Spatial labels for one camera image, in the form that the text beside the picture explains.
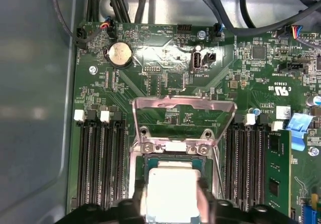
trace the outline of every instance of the black memory slot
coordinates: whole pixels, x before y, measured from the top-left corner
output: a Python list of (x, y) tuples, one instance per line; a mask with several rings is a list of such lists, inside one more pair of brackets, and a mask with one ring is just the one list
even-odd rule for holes
[(248, 171), (248, 205), (252, 207), (255, 202), (255, 188), (258, 182), (255, 182), (255, 173), (258, 171), (258, 167), (255, 165), (256, 149), (258, 142), (256, 139), (257, 131), (252, 127), (248, 127), (248, 157), (249, 157), (249, 171)]
[(77, 183), (77, 206), (85, 203), (86, 193), (86, 166), (88, 152), (88, 127), (81, 124), (80, 126), (80, 146), (79, 146), (79, 167)]
[(114, 200), (122, 199), (122, 185), (123, 185), (123, 165), (124, 165), (124, 151), (125, 151), (125, 121), (119, 121), (115, 123), (115, 178), (113, 183)]
[(103, 209), (109, 208), (110, 204), (110, 183), (112, 170), (112, 139), (113, 128), (109, 125), (104, 125), (102, 129), (101, 139), (101, 207)]
[(233, 146), (233, 130), (231, 129), (232, 126), (230, 126), (227, 130), (226, 130), (226, 139), (225, 139), (225, 161), (224, 161), (224, 166), (225, 166), (225, 170), (224, 170), (224, 179), (225, 179), (225, 183), (224, 183), (224, 187), (225, 187), (225, 196), (228, 200), (232, 200), (233, 196), (232, 196), (232, 181), (233, 181), (233, 177), (232, 177), (232, 173), (231, 173), (231, 169), (233, 167), (233, 164), (231, 163), (233, 161), (233, 158), (231, 156), (232, 153), (232, 146)]
[(242, 210), (264, 202), (264, 155), (268, 126), (232, 123), (226, 132), (226, 197)]
[(98, 191), (99, 191), (99, 163), (100, 163), (100, 131), (101, 123), (98, 122), (95, 126), (95, 131), (93, 133), (93, 145), (92, 145), (92, 155), (91, 155), (91, 191), (90, 191), (90, 203), (98, 203)]

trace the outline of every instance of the silver screw head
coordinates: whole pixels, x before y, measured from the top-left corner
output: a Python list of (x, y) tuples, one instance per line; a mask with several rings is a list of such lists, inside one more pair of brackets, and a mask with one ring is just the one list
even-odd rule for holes
[(98, 68), (96, 66), (89, 67), (89, 73), (95, 75), (98, 72)]
[(208, 152), (209, 152), (209, 148), (207, 147), (207, 146), (200, 146), (199, 147), (199, 153), (201, 154), (201, 155), (207, 155), (208, 154)]
[(204, 40), (206, 38), (206, 32), (205, 31), (198, 31), (197, 32), (197, 38), (199, 40)]
[(311, 156), (318, 156), (320, 153), (320, 150), (317, 147), (310, 147), (307, 152)]

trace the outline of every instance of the motherboard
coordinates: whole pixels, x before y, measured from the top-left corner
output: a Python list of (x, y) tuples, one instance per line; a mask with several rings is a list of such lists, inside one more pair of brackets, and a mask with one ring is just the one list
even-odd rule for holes
[[(99, 27), (84, 23), (77, 33)], [(215, 196), (242, 210), (266, 204), (306, 223), (321, 186), (320, 81), (319, 50), (275, 32), (103, 29), (77, 50), (67, 211), (109, 208), (148, 182), (151, 169), (188, 162)], [(311, 119), (293, 149), (296, 115)], [(185, 145), (162, 149), (169, 140)]]

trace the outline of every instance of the dimm slot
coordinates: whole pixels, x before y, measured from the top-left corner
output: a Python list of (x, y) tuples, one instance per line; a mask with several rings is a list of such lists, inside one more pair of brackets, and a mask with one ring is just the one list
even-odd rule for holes
[(103, 146), (101, 151), (101, 207), (103, 209), (109, 208), (111, 196), (112, 135), (113, 128), (109, 125), (103, 126), (103, 139), (101, 141)]
[(123, 185), (123, 165), (124, 165), (124, 134), (125, 134), (125, 121), (116, 122), (115, 123), (115, 130), (116, 134), (115, 140), (115, 176), (114, 176), (114, 200), (122, 199), (122, 185)]
[(77, 183), (77, 206), (85, 203), (86, 190), (86, 163), (88, 148), (88, 127), (81, 124), (80, 126), (80, 146), (79, 146), (79, 167)]

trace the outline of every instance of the connector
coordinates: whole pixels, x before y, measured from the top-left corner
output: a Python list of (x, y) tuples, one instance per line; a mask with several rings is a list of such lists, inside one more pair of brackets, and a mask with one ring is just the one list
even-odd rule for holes
[(292, 135), (292, 144), (291, 148), (293, 150), (303, 151), (305, 149), (304, 143), (304, 134), (307, 132), (307, 128), (309, 127), (313, 116), (306, 114), (293, 114), (290, 122), (286, 126), (286, 130), (291, 131)]
[(222, 36), (222, 31), (223, 31), (223, 25), (215, 23), (214, 26), (213, 26), (214, 39), (216, 37), (221, 37)]
[(284, 26), (281, 29), (274, 32), (274, 38), (289, 38), (292, 34), (291, 26)]
[(304, 205), (302, 210), (303, 224), (317, 224), (316, 210), (311, 206)]

